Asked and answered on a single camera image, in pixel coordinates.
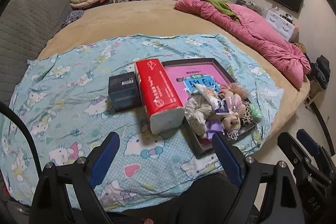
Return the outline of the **leopard print scrunchie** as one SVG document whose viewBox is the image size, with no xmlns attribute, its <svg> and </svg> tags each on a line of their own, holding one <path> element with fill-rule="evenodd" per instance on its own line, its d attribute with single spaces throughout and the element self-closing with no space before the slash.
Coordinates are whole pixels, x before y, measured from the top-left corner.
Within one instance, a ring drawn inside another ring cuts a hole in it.
<svg viewBox="0 0 336 224">
<path fill-rule="evenodd" d="M 243 101 L 244 106 L 246 107 L 245 113 L 240 118 L 241 126 L 245 127 L 253 123 L 253 115 L 251 110 L 251 103 L 249 101 Z"/>
</svg>

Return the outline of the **pink coral cloth item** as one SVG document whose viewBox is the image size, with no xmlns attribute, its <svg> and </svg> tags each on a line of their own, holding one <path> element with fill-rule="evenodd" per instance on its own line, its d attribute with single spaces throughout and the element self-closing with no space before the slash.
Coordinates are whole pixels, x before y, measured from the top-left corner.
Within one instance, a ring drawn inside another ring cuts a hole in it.
<svg viewBox="0 0 336 224">
<path fill-rule="evenodd" d="M 230 91 L 229 89 L 221 89 L 219 92 L 218 92 L 218 96 L 221 98 L 221 99 L 226 99 L 227 97 L 230 97 L 232 96 L 232 91 Z"/>
</svg>

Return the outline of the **pink quilted comforter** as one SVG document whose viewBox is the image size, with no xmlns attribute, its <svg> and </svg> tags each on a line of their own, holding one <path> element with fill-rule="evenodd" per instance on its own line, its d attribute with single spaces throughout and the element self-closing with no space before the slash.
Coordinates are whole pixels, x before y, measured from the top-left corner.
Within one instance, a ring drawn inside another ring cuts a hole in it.
<svg viewBox="0 0 336 224">
<path fill-rule="evenodd" d="M 228 1 L 227 4 L 238 16 L 239 22 L 202 0 L 178 0 L 174 8 L 197 15 L 226 30 L 262 55 L 299 90 L 305 75 L 311 72 L 310 63 L 302 50 L 283 39 L 257 12 Z"/>
</svg>

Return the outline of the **round tan bed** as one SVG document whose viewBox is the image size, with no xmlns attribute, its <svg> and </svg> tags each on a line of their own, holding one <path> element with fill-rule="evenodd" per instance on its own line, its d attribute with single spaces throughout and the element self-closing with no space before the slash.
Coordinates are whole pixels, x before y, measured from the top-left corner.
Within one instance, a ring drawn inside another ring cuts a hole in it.
<svg viewBox="0 0 336 224">
<path fill-rule="evenodd" d="M 116 3 L 89 9 L 74 23 L 63 28 L 41 51 L 38 58 L 45 59 L 55 53 L 102 39 L 143 34 L 173 36 L 191 34 L 223 34 L 247 55 L 255 59 L 270 75 L 276 85 L 284 89 L 280 109 L 274 117 L 269 137 L 272 138 L 295 114 L 306 99 L 310 83 L 306 75 L 302 87 L 296 89 L 287 78 L 257 51 L 232 36 L 226 30 L 197 15 L 174 8 L 176 1 L 136 1 Z"/>
</svg>

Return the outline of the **white floral scrunchie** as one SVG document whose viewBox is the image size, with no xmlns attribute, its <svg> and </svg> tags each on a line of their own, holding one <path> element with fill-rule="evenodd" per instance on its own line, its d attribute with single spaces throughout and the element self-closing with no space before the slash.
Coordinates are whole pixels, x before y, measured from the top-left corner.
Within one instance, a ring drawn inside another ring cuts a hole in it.
<svg viewBox="0 0 336 224">
<path fill-rule="evenodd" d="M 201 138 L 206 138 L 206 120 L 213 113 L 212 106 L 200 94 L 189 97 L 185 104 L 185 118 L 194 133 Z"/>
</svg>

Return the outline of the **white snack packet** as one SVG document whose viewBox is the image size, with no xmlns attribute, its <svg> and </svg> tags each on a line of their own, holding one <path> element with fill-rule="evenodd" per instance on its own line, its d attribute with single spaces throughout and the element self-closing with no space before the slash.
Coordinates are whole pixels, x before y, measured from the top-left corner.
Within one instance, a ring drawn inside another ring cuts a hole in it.
<svg viewBox="0 0 336 224">
<path fill-rule="evenodd" d="M 228 113 L 228 107 L 224 100 L 220 99 L 212 89 L 201 85 L 195 84 L 194 87 L 201 93 L 206 101 L 211 105 L 216 113 Z"/>
</svg>

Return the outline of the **dark clothes pile on chair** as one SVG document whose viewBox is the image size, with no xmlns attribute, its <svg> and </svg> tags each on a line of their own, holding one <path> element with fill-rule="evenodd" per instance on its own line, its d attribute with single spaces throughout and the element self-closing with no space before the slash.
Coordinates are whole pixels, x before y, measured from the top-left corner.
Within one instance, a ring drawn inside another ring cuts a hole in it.
<svg viewBox="0 0 336 224">
<path fill-rule="evenodd" d="M 329 60 L 321 55 L 316 59 L 315 63 L 310 63 L 312 77 L 321 85 L 323 90 L 327 89 L 330 80 Z"/>
</svg>

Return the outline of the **green egg sponge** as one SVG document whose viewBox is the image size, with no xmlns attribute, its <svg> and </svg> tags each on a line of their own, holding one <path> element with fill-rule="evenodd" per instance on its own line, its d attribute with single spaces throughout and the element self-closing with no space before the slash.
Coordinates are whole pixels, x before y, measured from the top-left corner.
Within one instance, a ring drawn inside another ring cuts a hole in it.
<svg viewBox="0 0 336 224">
<path fill-rule="evenodd" d="M 250 104 L 250 110 L 251 110 L 252 117 L 253 117 L 254 120 L 256 120 L 256 121 L 262 120 L 263 115 L 262 115 L 258 106 L 251 103 Z"/>
</svg>

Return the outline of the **green garment on comforter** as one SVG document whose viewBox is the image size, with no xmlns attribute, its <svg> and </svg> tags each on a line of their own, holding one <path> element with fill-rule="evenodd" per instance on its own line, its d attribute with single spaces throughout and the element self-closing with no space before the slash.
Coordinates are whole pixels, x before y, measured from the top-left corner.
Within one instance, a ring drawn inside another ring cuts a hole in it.
<svg viewBox="0 0 336 224">
<path fill-rule="evenodd" d="M 239 22 L 238 16 L 231 10 L 226 0 L 202 0 L 202 1 L 206 1 L 212 4 L 214 8 L 220 11 L 222 14 L 229 16 L 232 20 L 236 22 Z"/>
</svg>

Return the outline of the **purple satin bow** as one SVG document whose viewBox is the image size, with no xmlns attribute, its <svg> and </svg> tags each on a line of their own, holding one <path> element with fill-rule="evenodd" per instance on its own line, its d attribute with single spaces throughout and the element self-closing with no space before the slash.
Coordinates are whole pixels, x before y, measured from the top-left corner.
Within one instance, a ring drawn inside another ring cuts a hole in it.
<svg viewBox="0 0 336 224">
<path fill-rule="evenodd" d="M 208 119 L 206 120 L 206 137 L 211 140 L 213 135 L 216 133 L 224 133 L 224 127 L 222 123 L 217 119 Z"/>
</svg>

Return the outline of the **black cardboard box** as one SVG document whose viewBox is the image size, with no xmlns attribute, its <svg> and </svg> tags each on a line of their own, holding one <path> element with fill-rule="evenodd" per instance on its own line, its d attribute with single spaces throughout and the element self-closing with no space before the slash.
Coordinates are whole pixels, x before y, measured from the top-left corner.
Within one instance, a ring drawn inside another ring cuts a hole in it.
<svg viewBox="0 0 336 224">
<path fill-rule="evenodd" d="M 116 112 L 142 106 L 134 72 L 109 77 L 108 94 Z"/>
</svg>

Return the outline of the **Hello Kitty blue blanket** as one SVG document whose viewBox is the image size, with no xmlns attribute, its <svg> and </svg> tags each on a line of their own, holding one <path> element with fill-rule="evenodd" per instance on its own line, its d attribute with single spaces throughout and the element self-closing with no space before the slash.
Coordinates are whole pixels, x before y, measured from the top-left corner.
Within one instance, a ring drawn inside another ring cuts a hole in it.
<svg viewBox="0 0 336 224">
<path fill-rule="evenodd" d="M 213 58 L 248 89 L 262 119 L 238 142 L 246 155 L 259 150 L 270 134 L 284 94 L 256 60 L 220 34 L 111 38 L 29 61 L 10 108 L 29 129 L 41 164 L 73 163 L 108 133 L 120 136 L 118 153 L 94 190 L 108 211 L 158 205 L 183 193 L 197 178 L 222 170 L 213 153 L 196 158 L 184 127 L 153 136 L 143 108 L 113 110 L 109 77 L 132 72 L 135 62 L 150 58 Z"/>
</svg>

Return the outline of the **purple tray with pink book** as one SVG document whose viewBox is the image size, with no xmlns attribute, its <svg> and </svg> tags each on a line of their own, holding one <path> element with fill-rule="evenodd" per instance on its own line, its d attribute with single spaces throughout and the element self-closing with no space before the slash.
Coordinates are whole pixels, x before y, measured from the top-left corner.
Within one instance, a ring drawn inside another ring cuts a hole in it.
<svg viewBox="0 0 336 224">
<path fill-rule="evenodd" d="M 195 84 L 203 84 L 208 88 L 219 91 L 221 84 L 235 82 L 219 62 L 213 58 L 165 61 L 162 65 L 183 104 L 186 104 Z M 212 150 L 211 141 L 197 136 L 187 119 L 183 120 L 183 125 L 196 158 L 200 158 Z"/>
</svg>

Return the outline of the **white drawer cabinet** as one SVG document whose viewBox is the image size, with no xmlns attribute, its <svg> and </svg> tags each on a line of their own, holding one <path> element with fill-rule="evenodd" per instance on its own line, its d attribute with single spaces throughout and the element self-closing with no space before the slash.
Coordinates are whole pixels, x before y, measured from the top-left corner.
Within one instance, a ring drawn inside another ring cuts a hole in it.
<svg viewBox="0 0 336 224">
<path fill-rule="evenodd" d="M 265 20 L 287 41 L 295 42 L 297 40 L 298 29 L 286 19 L 268 10 L 265 14 Z"/>
</svg>

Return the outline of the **red white tissue pack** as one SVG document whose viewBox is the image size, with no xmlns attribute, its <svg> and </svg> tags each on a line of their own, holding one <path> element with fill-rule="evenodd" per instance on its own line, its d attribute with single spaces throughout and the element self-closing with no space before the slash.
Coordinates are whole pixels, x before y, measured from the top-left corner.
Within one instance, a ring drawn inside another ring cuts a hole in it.
<svg viewBox="0 0 336 224">
<path fill-rule="evenodd" d="M 185 108 L 159 59 L 137 61 L 134 69 L 151 133 L 179 127 Z"/>
</svg>

